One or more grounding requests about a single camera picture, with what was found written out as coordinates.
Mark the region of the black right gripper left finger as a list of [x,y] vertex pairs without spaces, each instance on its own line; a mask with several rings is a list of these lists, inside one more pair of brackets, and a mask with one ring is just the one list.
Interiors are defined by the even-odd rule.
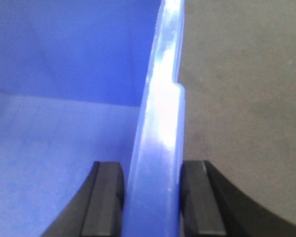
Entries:
[[75,196],[42,236],[119,237],[124,196],[121,164],[97,161]]

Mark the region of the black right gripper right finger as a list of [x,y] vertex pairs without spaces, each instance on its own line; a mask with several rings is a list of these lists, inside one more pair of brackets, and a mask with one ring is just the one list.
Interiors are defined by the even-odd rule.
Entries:
[[252,200],[207,160],[183,162],[180,191],[186,237],[296,237],[296,225]]

